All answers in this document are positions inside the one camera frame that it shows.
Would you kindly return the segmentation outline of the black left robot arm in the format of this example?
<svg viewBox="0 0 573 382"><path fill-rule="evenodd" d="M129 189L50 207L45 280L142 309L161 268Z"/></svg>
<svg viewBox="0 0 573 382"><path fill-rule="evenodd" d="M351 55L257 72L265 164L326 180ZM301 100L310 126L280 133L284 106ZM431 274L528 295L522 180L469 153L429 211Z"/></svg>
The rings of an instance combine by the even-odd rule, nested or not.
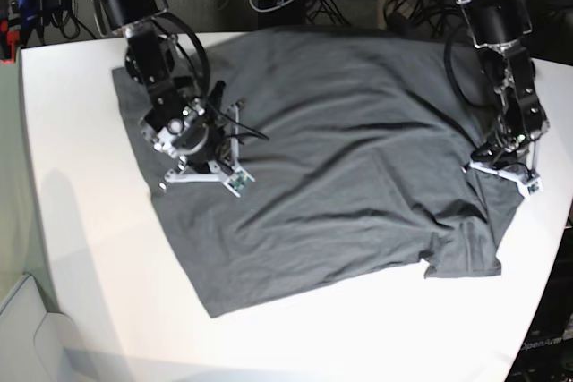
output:
<svg viewBox="0 0 573 382"><path fill-rule="evenodd" d="M535 68L523 39L532 24L523 0L455 0L482 67L499 98L486 141L471 159L494 164L537 142L549 120L535 89Z"/></svg>

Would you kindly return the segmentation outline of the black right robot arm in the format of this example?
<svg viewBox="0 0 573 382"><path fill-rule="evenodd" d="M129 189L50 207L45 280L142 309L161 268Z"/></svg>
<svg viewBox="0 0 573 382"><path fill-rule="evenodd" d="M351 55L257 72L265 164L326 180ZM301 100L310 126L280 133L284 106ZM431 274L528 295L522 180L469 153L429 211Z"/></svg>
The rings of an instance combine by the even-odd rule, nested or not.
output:
<svg viewBox="0 0 573 382"><path fill-rule="evenodd" d="M193 30L168 11L167 0L91 0L98 31L122 35L124 67L150 102L141 118L144 139L206 174L218 159L223 132L210 98L210 63Z"/></svg>

